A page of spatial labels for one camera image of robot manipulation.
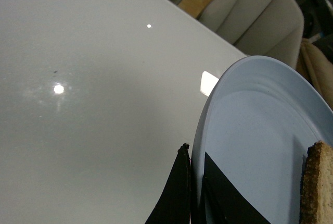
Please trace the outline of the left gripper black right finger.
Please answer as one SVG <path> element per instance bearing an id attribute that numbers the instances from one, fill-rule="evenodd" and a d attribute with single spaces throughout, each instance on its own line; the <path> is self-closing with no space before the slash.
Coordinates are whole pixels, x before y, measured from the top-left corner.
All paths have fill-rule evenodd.
<path id="1" fill-rule="evenodd" d="M 206 153 L 203 187 L 215 223 L 269 223 L 234 187 Z"/>

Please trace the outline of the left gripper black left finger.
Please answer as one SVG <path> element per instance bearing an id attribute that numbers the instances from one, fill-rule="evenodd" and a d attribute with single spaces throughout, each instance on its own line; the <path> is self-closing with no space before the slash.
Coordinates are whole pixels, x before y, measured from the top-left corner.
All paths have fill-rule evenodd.
<path id="1" fill-rule="evenodd" d="M 187 143 L 178 149 L 162 194 L 146 223 L 190 223 L 191 166 L 188 150 Z"/>

